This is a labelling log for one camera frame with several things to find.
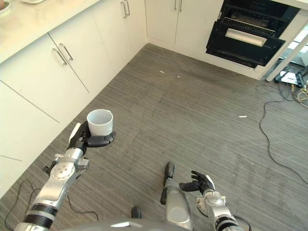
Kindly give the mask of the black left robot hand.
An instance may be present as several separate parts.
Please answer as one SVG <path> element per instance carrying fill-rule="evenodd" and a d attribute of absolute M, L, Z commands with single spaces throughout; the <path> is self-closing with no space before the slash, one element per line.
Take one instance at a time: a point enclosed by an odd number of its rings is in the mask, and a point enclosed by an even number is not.
<path fill-rule="evenodd" d="M 85 155 L 88 148 L 105 147 L 111 144 L 115 138 L 115 131 L 106 136 L 92 136 L 87 122 L 76 123 L 70 134 L 67 149 L 80 149 Z"/>

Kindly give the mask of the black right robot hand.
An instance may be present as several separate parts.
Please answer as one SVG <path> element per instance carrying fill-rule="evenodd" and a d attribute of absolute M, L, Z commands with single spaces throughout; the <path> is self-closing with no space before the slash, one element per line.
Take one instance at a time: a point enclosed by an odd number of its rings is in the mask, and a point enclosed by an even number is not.
<path fill-rule="evenodd" d="M 204 175 L 197 171 L 191 171 L 191 182 L 179 183 L 179 187 L 185 192 L 199 191 L 201 194 L 207 191 L 215 191 L 215 185 L 208 175 Z"/>

